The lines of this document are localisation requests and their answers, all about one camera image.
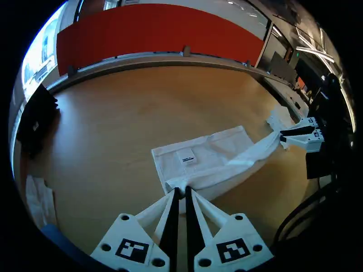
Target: crumpled white cloth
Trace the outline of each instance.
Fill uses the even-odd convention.
[[[184,193],[189,185],[207,200],[212,200],[249,178],[279,146],[280,130],[292,125],[287,108],[282,106],[277,106],[271,112],[267,122],[274,132],[255,144],[243,126],[237,126],[209,136],[152,149],[165,194],[175,187]],[[183,163],[178,156],[178,152],[183,150],[191,150],[195,162],[187,165]],[[185,212],[182,202],[181,213]]]
[[[278,146],[279,134],[272,132],[253,144],[243,126],[210,136],[152,150],[155,166],[165,193],[175,187],[184,193],[187,185],[201,190],[218,184],[250,168],[257,160],[266,159]],[[197,162],[183,165],[179,150],[190,148]]]
[[[30,214],[39,229],[47,224],[57,225],[53,190],[45,185],[44,179],[27,176],[25,195]]]
[[[287,109],[287,107],[283,107],[280,105],[275,106],[275,108],[271,111],[270,117],[267,118],[266,121],[275,132],[286,130],[293,125],[289,110]],[[284,149],[287,149],[289,147],[288,143],[280,143]]]

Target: window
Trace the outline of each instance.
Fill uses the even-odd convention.
[[[78,22],[78,20],[79,20],[79,13],[81,12],[82,5],[83,5],[83,0],[80,0],[78,2],[77,10],[76,10],[76,13],[74,15],[74,21],[73,21],[74,23]]]
[[[28,101],[43,79],[57,65],[55,62],[55,44],[56,27],[64,3],[45,23],[39,33],[36,35],[28,52],[26,53],[21,69],[21,79],[25,99]]]
[[[121,5],[132,5],[138,4],[139,0],[123,0]]]
[[[115,0],[115,1],[106,0],[103,10],[109,10],[109,9],[116,8],[117,7],[117,2],[118,2],[117,0]]]

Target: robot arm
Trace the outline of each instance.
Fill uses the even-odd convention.
[[[91,257],[119,271],[176,271],[179,189],[136,216],[120,214]],[[249,270],[273,255],[245,214],[228,215],[186,188],[188,271]],[[161,215],[154,235],[143,229]],[[220,231],[213,237],[204,215]]]
[[[300,146],[307,153],[319,152],[324,136],[314,117],[302,118],[295,126],[280,131],[280,141]]]

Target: fluorescent light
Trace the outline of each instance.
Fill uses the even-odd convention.
[[[326,46],[325,46],[325,40],[322,28],[320,28],[320,40],[321,40],[321,47],[323,48],[323,51],[326,52]]]
[[[342,85],[340,85],[340,91],[342,92],[345,103],[347,104],[347,108],[348,108],[348,112],[349,112],[349,116],[350,116],[350,121],[352,123],[352,129],[353,129],[353,132],[355,132],[356,124],[355,124],[355,116],[354,116],[352,105],[350,104],[347,92],[345,91],[345,89],[343,88]]]
[[[321,52],[321,51],[318,51],[316,49],[310,49],[310,48],[307,48],[307,47],[296,47],[296,50],[298,51],[303,51],[303,52],[307,52],[307,53],[310,53],[310,54],[313,54],[313,55],[317,55],[319,57],[322,57],[324,59],[327,59],[328,61],[334,63],[334,59],[332,56],[324,53],[324,52]]]
[[[82,5],[83,5],[83,0],[81,1],[81,4],[79,4],[78,13],[81,12]]]
[[[273,26],[272,27],[272,29],[274,30],[274,31],[276,31],[276,33],[280,36],[280,37],[282,37],[282,34],[281,34],[281,32],[275,27],[275,26]]]
[[[341,74],[339,77],[339,83],[343,83],[343,82],[344,82],[344,78],[343,78],[343,74]]]
[[[311,43],[308,42],[307,39],[305,39],[303,36],[301,36],[299,34],[299,39],[302,40],[304,42],[304,44],[306,44],[307,46],[309,46],[311,49],[316,49]]]

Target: ceiling light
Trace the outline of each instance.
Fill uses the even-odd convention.
[[[298,35],[299,35],[299,39],[302,40],[304,42],[304,44],[309,46],[311,49],[315,49],[315,47],[311,43],[309,43],[307,39],[305,39],[303,36],[301,36],[299,32],[298,32]]]
[[[320,41],[321,41],[321,47],[323,48],[323,51],[326,52],[326,45],[325,45],[324,34],[323,34],[322,28],[320,28]]]
[[[274,30],[274,31],[276,31],[276,33],[280,36],[280,37],[282,37],[282,34],[281,34],[281,32],[275,27],[275,26],[273,26],[272,27],[272,29]]]
[[[303,52],[307,52],[307,53],[310,53],[310,54],[313,54],[313,55],[317,55],[319,57],[322,57],[324,59],[327,59],[328,61],[334,63],[334,59],[332,56],[324,53],[324,52],[321,52],[321,51],[318,51],[316,49],[310,49],[310,48],[307,48],[307,47],[296,47],[296,50],[298,51],[303,51]]]
[[[344,82],[344,78],[343,78],[343,74],[341,74],[339,77],[339,83],[343,83],[343,82]]]

